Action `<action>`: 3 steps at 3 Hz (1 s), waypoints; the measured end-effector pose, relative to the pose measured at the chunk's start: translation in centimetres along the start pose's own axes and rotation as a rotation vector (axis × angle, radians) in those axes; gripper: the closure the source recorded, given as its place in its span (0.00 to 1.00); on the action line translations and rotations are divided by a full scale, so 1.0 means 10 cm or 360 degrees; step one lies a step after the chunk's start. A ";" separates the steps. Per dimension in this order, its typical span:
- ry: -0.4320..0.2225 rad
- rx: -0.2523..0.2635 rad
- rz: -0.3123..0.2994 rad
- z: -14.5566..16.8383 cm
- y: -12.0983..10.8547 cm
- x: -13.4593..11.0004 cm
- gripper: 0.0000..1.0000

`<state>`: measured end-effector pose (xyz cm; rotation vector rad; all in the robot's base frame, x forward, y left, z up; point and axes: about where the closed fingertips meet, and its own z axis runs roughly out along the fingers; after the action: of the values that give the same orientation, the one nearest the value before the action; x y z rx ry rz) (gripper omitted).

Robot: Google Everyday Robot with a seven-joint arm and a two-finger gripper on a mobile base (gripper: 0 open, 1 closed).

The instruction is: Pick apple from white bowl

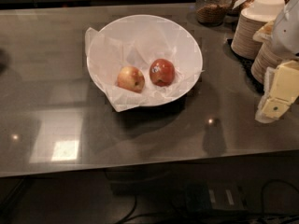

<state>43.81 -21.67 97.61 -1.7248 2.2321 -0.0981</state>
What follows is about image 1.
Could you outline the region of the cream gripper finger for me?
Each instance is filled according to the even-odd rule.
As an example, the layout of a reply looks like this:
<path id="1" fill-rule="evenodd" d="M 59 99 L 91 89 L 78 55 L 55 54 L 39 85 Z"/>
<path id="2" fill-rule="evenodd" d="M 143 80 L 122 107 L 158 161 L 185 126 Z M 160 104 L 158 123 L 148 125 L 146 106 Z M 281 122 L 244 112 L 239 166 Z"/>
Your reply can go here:
<path id="1" fill-rule="evenodd" d="M 263 90 L 255 119 L 261 123 L 279 120 L 299 97 L 299 62 L 287 61 L 276 68 L 268 67 Z"/>
<path id="2" fill-rule="evenodd" d="M 253 35 L 253 40 L 257 42 L 265 42 L 271 40 L 271 34 L 274 26 L 274 21 L 269 21 L 264 26 L 262 26 L 258 31 Z"/>

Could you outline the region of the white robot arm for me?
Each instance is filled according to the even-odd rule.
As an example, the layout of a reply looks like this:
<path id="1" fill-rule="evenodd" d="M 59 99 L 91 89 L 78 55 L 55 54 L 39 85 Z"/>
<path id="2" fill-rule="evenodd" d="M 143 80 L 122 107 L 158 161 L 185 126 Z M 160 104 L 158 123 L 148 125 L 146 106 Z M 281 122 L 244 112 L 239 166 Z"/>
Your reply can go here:
<path id="1" fill-rule="evenodd" d="M 290 0 L 253 39 L 268 43 L 282 58 L 276 68 L 265 71 L 264 95 L 255 114 L 259 122 L 270 123 L 279 120 L 299 97 L 299 0 Z"/>

